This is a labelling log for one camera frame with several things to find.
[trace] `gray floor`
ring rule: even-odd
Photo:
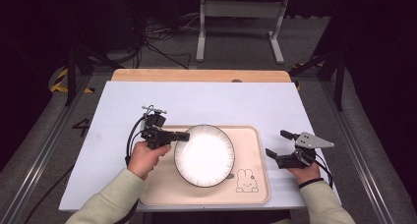
[[[208,22],[206,55],[203,63],[195,61],[198,31],[190,28],[165,41],[157,41],[155,46],[168,54],[191,54],[190,66],[196,69],[240,69],[240,70],[285,70],[296,63],[308,61],[329,18],[285,19],[278,41],[285,59],[284,65],[277,65],[267,39],[267,31],[273,27],[268,20],[256,20],[252,24],[242,25],[231,20]],[[177,64],[159,54],[144,48],[140,68],[179,68]],[[187,56],[171,56],[187,64]],[[124,63],[132,67],[133,63]],[[27,138],[15,153],[9,164],[0,174],[1,218],[6,214],[5,223],[24,223],[26,217],[47,190],[76,161],[84,138],[81,130],[72,127],[85,118],[92,119],[95,107],[106,81],[111,78],[108,68],[97,68],[91,78],[82,78],[88,87],[94,87],[95,93],[83,93],[72,107],[64,107],[66,94],[54,92],[54,96],[45,108],[42,116],[34,125]],[[344,208],[349,211],[357,223],[417,223],[417,216],[408,193],[402,186],[395,171],[387,159],[381,143],[370,125],[362,106],[356,97],[354,85],[346,75],[343,91],[343,112],[334,111],[328,91],[333,81],[320,83],[314,78],[317,70],[309,70],[294,78],[300,82],[301,99],[309,115],[316,135],[331,140],[335,148],[324,150],[330,169],[334,172]],[[61,133],[51,135],[56,130],[59,119],[67,117]],[[346,129],[340,118],[349,126]],[[357,163],[357,154],[352,153],[352,143],[356,143],[360,158],[366,161]],[[53,153],[43,161],[39,176],[34,176],[32,189],[22,188],[27,174],[42,153],[45,145]],[[374,181],[369,189],[367,182]],[[27,196],[17,196],[19,190]],[[65,190],[65,181],[43,201],[30,219],[30,223],[63,223],[71,213],[61,212],[58,205]],[[308,223],[305,209],[292,210],[296,223]],[[134,217],[133,223],[140,223],[141,213]]]

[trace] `white paper sheet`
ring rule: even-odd
[[[125,165],[128,136],[145,110],[167,110],[164,125],[252,126],[261,145],[278,154],[294,151],[280,130],[314,133],[294,84],[283,83],[139,83],[108,82],[98,103],[60,210],[78,210]],[[305,206],[293,176],[265,158],[270,198],[263,204],[149,206],[145,211],[191,209],[270,209]]]

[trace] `forearm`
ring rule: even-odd
[[[303,187],[301,194],[307,203],[312,224],[355,223],[326,182],[315,182]]]
[[[74,213],[67,223],[115,223],[128,214],[144,185],[143,180],[124,169]]]

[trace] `wire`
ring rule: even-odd
[[[132,69],[138,69],[139,68],[139,64],[141,62],[142,62],[142,48],[136,54],[135,58],[132,59]]]
[[[142,116],[138,122],[136,122],[135,126],[133,127],[131,133],[129,134],[129,138],[128,138],[128,142],[127,142],[127,146],[126,146],[126,156],[131,156],[131,141],[132,141],[132,136],[133,133],[135,132],[135,129],[138,127],[138,125],[142,122],[142,120],[144,120],[145,116]]]
[[[188,26],[190,26],[196,19],[198,19],[200,17],[200,15],[196,16],[195,18],[193,18],[191,21],[189,21],[186,25],[180,27],[180,30],[187,28]]]
[[[153,105],[150,105],[149,107],[148,107],[148,110],[147,110],[147,115],[150,113],[150,111],[151,111],[151,109],[153,108]]]
[[[306,153],[303,153],[303,156],[306,156],[310,161],[317,163],[317,165],[319,165],[319,167],[321,167],[323,170],[325,170],[325,172],[328,174],[328,185],[333,189],[333,175],[331,174],[331,172],[328,170],[328,167],[324,166],[322,163],[320,163],[319,161],[317,161],[316,159],[310,157],[309,155],[307,155]]]
[[[124,56],[124,57],[121,57],[119,59],[109,59],[109,60],[112,61],[112,62],[114,62],[114,63],[117,63],[117,64],[124,63],[124,62],[126,62],[128,60],[131,60],[131,59],[135,58],[135,56],[137,56],[137,54],[140,51],[140,49],[141,49],[140,47],[135,48],[135,51],[134,52],[132,52],[132,53],[130,53],[130,54]],[[96,65],[98,67],[107,66],[106,64],[104,64],[104,63],[102,63],[102,62],[100,62],[98,60],[89,59],[89,61],[92,64],[94,64],[94,65]]]
[[[33,216],[34,212],[40,207],[40,205],[42,204],[42,202],[46,199],[46,197],[56,188],[56,186],[58,186],[58,184],[60,184],[62,182],[62,180],[64,180],[64,178],[74,169],[74,166],[76,164],[73,164],[65,173],[64,175],[62,175],[58,181],[55,182],[55,184],[45,193],[45,195],[43,195],[43,197],[37,202],[37,204],[34,206],[34,208],[30,211],[27,219],[25,220],[25,224],[27,224],[30,220],[30,218]]]
[[[162,52],[161,52],[158,48],[156,48],[155,46],[151,45],[150,43],[146,43],[146,46],[147,46],[147,48],[148,48],[149,50],[151,50],[151,51],[153,51],[153,52],[156,52],[156,53],[158,53],[158,54],[161,54],[163,57],[165,57],[165,58],[167,58],[167,59],[169,59],[169,60],[171,60],[171,61],[173,61],[173,62],[175,62],[175,63],[179,64],[179,65],[180,65],[181,67],[183,67],[184,69],[188,69],[188,66],[190,66],[191,54],[189,54],[189,55],[190,55],[190,57],[188,58],[187,66],[185,66],[185,65],[181,64],[180,62],[178,62],[178,61],[176,61],[176,60],[172,59],[172,58],[171,58],[171,57],[169,57],[167,54],[162,53]]]
[[[320,158],[320,160],[322,160],[325,167],[328,168],[328,165],[325,163],[325,160],[321,156],[319,156],[318,154],[316,154],[316,155]]]
[[[141,134],[144,130],[141,130],[140,132],[136,133],[135,136],[132,138],[131,144],[130,144],[130,155],[132,155],[132,151],[133,151],[133,141],[135,141],[135,138]]]

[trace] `black cable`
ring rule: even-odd
[[[133,141],[135,141],[135,138],[139,135],[139,134],[141,134],[143,131],[140,131],[140,132],[138,132],[138,133],[136,133],[135,134],[135,136],[132,138],[132,141],[131,141],[131,145],[130,145],[130,154],[132,155],[132,151],[133,151]]]
[[[190,26],[193,25],[193,23],[199,18],[200,15],[197,15],[195,18],[193,18],[191,21],[189,21],[187,24],[185,24],[182,27],[179,27],[178,29],[174,30],[172,28],[165,28],[165,27],[157,27],[155,24],[149,24],[146,27],[145,35],[148,39],[154,40],[153,42],[156,42],[158,40],[169,40],[170,38],[174,37],[175,35],[188,31]]]
[[[188,70],[188,66],[185,66],[185,65],[181,64],[180,62],[178,62],[178,61],[176,61],[176,60],[172,59],[172,58],[171,58],[171,57],[169,57],[168,55],[166,55],[166,54],[162,53],[162,52],[161,52],[158,48],[154,47],[153,45],[151,45],[151,44],[149,44],[149,43],[146,43],[146,46],[149,48],[149,50],[154,51],[154,52],[156,52],[156,53],[158,53],[158,54],[161,54],[163,57],[165,57],[165,58],[167,58],[167,59],[169,59],[169,60],[171,60],[171,61],[173,61],[173,62],[175,62],[175,63],[179,64],[181,67],[183,67],[184,69],[187,69],[187,70]]]
[[[135,48],[135,51],[134,52],[132,52],[132,53],[126,55],[126,56],[123,56],[123,57],[121,57],[119,59],[109,59],[109,60],[112,61],[112,62],[114,62],[114,63],[117,63],[117,64],[124,63],[124,62],[126,62],[128,60],[131,60],[131,59],[135,58],[135,56],[138,54],[138,52],[140,51],[140,49],[141,49],[140,47]],[[94,64],[94,65],[96,65],[98,67],[107,66],[106,64],[104,64],[104,63],[102,63],[100,61],[92,60],[92,59],[89,59],[89,60],[91,61],[92,64]]]
[[[133,58],[132,60],[132,69],[138,69],[139,68],[139,64],[142,62],[142,48],[140,49],[140,51],[136,54],[136,57]]]
[[[190,66],[190,60],[191,60],[191,54],[190,53],[185,53],[185,54],[165,54],[165,53],[162,53],[162,52],[158,52],[158,51],[155,51],[155,50],[153,50],[153,49],[149,49],[150,51],[153,51],[153,52],[156,52],[156,53],[158,53],[158,54],[162,54],[162,55],[164,55],[165,57],[166,56],[188,56],[188,60],[187,60],[187,65],[181,65],[180,63],[178,63],[178,62],[176,62],[176,63],[178,63],[178,64],[180,64],[183,68],[185,68],[185,69],[188,69],[189,68],[189,66]]]
[[[34,212],[39,208],[39,206],[42,204],[42,202],[46,199],[46,197],[55,189],[56,186],[58,186],[58,184],[60,184],[62,182],[62,180],[64,180],[64,178],[74,169],[74,166],[76,164],[73,164],[65,173],[64,175],[62,175],[58,181],[46,192],[45,195],[43,195],[43,197],[37,202],[37,204],[34,206],[34,208],[31,210],[31,212],[29,213],[27,219],[25,220],[25,224],[27,224],[30,220],[30,218],[33,216]]]
[[[325,167],[322,163],[320,163],[316,159],[314,159],[314,158],[310,157],[309,155],[307,155],[306,153],[303,153],[303,156],[306,156],[310,161],[317,163],[317,165],[319,165],[319,167],[321,167],[323,170],[325,170],[325,172],[328,174],[328,185],[333,189],[333,175],[328,170],[328,168]]]
[[[325,160],[321,156],[319,156],[318,154],[316,154],[316,155],[320,158],[320,160],[322,160],[323,165],[325,165],[325,167],[328,168],[328,165],[325,163]]]
[[[138,120],[138,122],[136,122],[136,124],[135,124],[135,126],[133,127],[133,129],[132,129],[132,131],[131,131],[131,133],[129,134],[129,138],[128,138],[128,142],[127,142],[127,145],[126,145],[126,156],[131,156],[132,154],[131,154],[131,141],[132,141],[132,136],[133,136],[133,133],[135,132],[135,129],[138,127],[138,125],[142,122],[142,120],[144,120],[144,118],[145,118],[145,116],[142,116],[139,120]]]

